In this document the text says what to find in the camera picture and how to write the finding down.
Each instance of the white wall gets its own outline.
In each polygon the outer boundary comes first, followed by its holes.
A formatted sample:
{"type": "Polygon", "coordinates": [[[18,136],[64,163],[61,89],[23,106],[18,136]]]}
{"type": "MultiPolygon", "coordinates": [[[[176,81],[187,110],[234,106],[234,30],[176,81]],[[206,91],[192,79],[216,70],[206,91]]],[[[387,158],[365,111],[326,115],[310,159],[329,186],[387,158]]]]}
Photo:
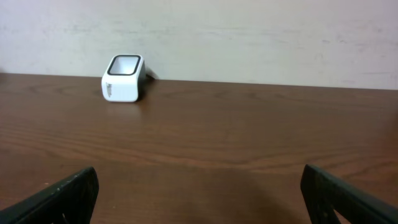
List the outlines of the white wall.
{"type": "Polygon", "coordinates": [[[0,1],[3,72],[102,76],[120,53],[163,79],[396,89],[398,1],[0,1]]]}

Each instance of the brown wooden surface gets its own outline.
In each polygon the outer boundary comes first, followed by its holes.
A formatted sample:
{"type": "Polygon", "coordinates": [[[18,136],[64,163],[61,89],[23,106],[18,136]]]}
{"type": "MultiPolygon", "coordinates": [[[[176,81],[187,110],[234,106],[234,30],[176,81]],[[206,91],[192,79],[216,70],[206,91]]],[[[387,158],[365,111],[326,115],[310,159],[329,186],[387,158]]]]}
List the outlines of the brown wooden surface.
{"type": "Polygon", "coordinates": [[[398,93],[156,81],[109,103],[100,78],[0,75],[0,209],[86,166],[92,223],[310,223],[318,165],[398,205],[398,93]]]}

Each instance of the black object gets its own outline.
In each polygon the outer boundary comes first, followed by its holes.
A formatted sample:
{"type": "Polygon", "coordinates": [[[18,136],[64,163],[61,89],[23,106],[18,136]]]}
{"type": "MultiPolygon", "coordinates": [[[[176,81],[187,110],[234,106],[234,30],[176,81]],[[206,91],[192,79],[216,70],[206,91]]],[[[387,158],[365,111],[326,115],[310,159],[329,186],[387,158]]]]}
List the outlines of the black object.
{"type": "Polygon", "coordinates": [[[98,189],[94,168],[83,169],[0,211],[0,223],[89,224],[98,189]]]}
{"type": "Polygon", "coordinates": [[[397,209],[312,165],[304,168],[301,191],[313,224],[340,223],[333,210],[351,223],[398,223],[397,209]]]}

